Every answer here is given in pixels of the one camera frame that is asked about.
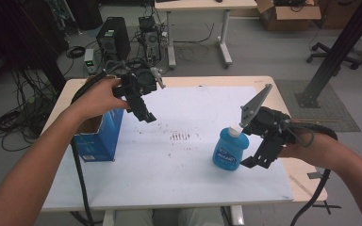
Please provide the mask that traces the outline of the grey floor mat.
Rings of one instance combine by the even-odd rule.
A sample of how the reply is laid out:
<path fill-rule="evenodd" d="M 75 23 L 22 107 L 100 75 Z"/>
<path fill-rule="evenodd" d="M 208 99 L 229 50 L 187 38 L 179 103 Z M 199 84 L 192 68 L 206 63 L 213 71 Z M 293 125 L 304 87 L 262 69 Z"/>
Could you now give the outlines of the grey floor mat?
<path fill-rule="evenodd" d="M 318 97 L 318 107 L 299 106 L 295 95 L 303 92 L 308 83 L 308 80 L 275 81 L 292 118 L 323 125 L 336 132 L 360 132 L 359 126 L 330 85 L 326 85 Z"/>

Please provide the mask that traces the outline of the closed brown cardboard box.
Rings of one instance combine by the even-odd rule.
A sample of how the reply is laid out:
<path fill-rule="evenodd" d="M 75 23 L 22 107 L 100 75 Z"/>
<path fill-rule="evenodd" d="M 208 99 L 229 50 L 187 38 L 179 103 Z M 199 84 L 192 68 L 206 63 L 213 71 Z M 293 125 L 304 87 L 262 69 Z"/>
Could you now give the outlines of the closed brown cardboard box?
<path fill-rule="evenodd" d="M 362 0 L 315 0 L 321 18 L 314 24 L 321 29 L 342 29 L 350 21 Z"/>

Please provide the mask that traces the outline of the white desk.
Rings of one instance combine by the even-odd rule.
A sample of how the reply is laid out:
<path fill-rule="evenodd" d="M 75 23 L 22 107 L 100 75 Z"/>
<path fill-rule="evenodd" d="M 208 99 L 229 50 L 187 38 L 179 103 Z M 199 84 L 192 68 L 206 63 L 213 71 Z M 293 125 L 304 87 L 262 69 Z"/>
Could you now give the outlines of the white desk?
<path fill-rule="evenodd" d="M 199 19 L 209 23 L 222 23 L 222 32 L 217 41 L 223 56 L 224 68 L 227 69 L 233 64 L 226 45 L 231 11 L 233 9 L 252 9 L 256 6 L 255 0 L 155 0 L 155 9 L 166 13 L 167 56 L 170 69 L 173 70 L 176 67 L 172 26 L 177 19 L 185 19 L 185 23 L 191 22 L 192 24 Z"/>

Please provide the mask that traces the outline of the black tape cross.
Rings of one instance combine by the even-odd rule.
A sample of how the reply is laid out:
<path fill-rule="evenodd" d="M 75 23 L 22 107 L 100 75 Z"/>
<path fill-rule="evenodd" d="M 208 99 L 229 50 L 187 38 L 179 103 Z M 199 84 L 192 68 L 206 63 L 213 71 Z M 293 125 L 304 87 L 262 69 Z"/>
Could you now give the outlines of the black tape cross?
<path fill-rule="evenodd" d="M 322 203 L 314 203 L 312 204 L 314 208 L 324 208 L 328 215 L 332 214 L 332 209 L 341 209 L 340 205 L 329 204 L 327 201 L 323 201 Z"/>

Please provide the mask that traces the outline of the dark curtain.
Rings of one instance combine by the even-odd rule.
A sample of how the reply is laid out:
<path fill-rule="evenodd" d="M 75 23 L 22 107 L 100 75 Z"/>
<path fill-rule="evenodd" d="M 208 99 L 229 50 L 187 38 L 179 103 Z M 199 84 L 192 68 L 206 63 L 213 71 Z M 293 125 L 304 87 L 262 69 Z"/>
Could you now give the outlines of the dark curtain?
<path fill-rule="evenodd" d="M 62 92 L 66 79 L 57 59 L 69 45 L 44 0 L 0 0 L 0 47 L 16 69 L 42 70 Z"/>

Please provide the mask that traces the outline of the person's right hand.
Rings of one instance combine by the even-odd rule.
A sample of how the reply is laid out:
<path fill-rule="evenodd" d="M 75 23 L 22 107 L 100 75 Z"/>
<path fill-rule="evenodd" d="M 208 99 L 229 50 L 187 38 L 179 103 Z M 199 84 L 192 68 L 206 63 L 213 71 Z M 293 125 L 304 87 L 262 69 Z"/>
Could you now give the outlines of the person's right hand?
<path fill-rule="evenodd" d="M 279 157 L 297 158 L 304 162 L 316 166 L 318 160 L 317 150 L 320 145 L 314 134 L 300 133 L 295 143 L 287 143 L 283 148 Z"/>

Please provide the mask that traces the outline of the blue cardboard box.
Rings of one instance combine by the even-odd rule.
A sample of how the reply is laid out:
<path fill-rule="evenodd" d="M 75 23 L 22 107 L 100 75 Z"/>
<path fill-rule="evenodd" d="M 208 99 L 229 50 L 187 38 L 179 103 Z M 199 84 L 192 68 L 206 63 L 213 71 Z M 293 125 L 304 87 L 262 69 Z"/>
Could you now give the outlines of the blue cardboard box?
<path fill-rule="evenodd" d="M 74 135 L 75 147 L 85 162 L 113 161 L 123 110 L 113 109 L 84 121 Z"/>

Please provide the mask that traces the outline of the blue plastic bottle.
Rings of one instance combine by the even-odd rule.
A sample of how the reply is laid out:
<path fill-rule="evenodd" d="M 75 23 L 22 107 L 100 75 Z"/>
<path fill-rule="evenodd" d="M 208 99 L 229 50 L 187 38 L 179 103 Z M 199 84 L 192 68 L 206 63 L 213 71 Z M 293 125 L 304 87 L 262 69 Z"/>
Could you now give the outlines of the blue plastic bottle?
<path fill-rule="evenodd" d="M 249 144 L 249 139 L 238 125 L 223 128 L 215 146 L 212 161 L 222 170 L 234 171 L 239 167 L 243 153 Z"/>

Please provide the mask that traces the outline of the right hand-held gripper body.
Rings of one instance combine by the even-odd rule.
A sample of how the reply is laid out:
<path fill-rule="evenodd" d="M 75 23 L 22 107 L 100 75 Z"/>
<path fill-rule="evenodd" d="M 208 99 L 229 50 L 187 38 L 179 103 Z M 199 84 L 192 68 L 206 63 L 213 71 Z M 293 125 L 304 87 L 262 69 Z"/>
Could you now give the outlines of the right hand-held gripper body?
<path fill-rule="evenodd" d="M 264 138 L 280 138 L 281 144 L 295 143 L 296 138 L 288 129 L 290 116 L 281 111 L 263 106 L 272 89 L 272 84 L 266 84 L 258 94 L 247 104 L 242 105 L 239 126 L 241 129 L 254 124 L 259 127 L 256 136 Z"/>

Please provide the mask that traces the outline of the open cardboard box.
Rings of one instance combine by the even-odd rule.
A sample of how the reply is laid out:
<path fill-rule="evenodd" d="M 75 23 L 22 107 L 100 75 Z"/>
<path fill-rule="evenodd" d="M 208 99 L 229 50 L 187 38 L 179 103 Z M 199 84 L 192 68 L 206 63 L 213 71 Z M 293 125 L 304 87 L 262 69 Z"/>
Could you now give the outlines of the open cardboard box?
<path fill-rule="evenodd" d="M 305 31 L 321 18 L 314 0 L 255 0 L 260 22 L 268 31 Z"/>

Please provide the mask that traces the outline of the black computer tower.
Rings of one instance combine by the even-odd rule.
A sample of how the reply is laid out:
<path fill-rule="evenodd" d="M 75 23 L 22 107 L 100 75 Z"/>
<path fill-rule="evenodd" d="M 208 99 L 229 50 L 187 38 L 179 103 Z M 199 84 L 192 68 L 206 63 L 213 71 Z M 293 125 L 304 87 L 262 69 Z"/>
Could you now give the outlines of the black computer tower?
<path fill-rule="evenodd" d="M 131 47 L 123 17 L 108 17 L 96 39 L 106 59 L 127 60 Z"/>

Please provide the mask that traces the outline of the open grey computer tower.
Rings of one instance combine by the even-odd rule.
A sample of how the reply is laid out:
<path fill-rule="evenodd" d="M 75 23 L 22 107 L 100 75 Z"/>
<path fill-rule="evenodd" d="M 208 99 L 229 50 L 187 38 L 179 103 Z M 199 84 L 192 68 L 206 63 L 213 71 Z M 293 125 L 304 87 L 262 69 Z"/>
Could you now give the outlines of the open grey computer tower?
<path fill-rule="evenodd" d="M 161 60 L 160 33 L 153 16 L 139 17 L 140 39 L 146 61 L 152 65 Z"/>

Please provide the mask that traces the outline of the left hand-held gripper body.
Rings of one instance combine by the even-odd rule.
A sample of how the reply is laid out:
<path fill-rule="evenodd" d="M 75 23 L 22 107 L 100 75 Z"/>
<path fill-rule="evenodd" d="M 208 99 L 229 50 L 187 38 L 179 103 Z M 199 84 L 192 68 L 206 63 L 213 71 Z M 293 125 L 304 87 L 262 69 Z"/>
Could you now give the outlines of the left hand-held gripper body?
<path fill-rule="evenodd" d="M 128 104 L 127 110 L 133 110 L 141 106 L 140 101 L 144 95 L 165 87 L 162 70 L 149 67 L 123 74 L 120 86 L 113 88 L 112 92 L 116 98 L 125 98 Z"/>

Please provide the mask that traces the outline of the small grey power unit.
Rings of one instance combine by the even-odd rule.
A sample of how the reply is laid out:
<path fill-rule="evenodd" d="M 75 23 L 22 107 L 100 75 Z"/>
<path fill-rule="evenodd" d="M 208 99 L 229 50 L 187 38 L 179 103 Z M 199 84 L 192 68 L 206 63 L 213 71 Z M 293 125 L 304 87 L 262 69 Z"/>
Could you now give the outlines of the small grey power unit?
<path fill-rule="evenodd" d="M 87 48 L 84 55 L 84 64 L 89 74 L 95 72 L 94 50 Z"/>

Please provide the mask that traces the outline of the black metal stand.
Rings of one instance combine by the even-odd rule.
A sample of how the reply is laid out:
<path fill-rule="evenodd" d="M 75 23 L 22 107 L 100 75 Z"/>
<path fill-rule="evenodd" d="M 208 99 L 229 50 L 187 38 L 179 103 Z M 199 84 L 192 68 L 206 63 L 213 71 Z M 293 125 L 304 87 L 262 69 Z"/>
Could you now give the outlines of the black metal stand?
<path fill-rule="evenodd" d="M 362 2 L 350 21 L 339 34 L 324 61 L 309 81 L 303 92 L 295 95 L 301 107 L 318 107 L 318 97 L 327 83 L 340 70 L 344 58 L 350 53 L 362 36 Z"/>

